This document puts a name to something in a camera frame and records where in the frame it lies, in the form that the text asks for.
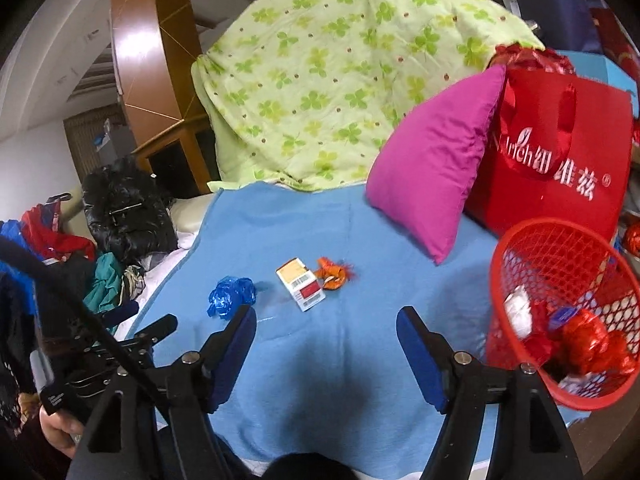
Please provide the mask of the person's left hand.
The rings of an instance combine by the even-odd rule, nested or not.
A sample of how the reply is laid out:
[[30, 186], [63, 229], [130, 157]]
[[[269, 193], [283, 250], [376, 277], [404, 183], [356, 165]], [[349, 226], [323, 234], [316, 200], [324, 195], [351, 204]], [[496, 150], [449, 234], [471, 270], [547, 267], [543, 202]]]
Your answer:
[[85, 426], [66, 411], [49, 415], [43, 406], [39, 411], [39, 421], [42, 433], [50, 445], [72, 460]]

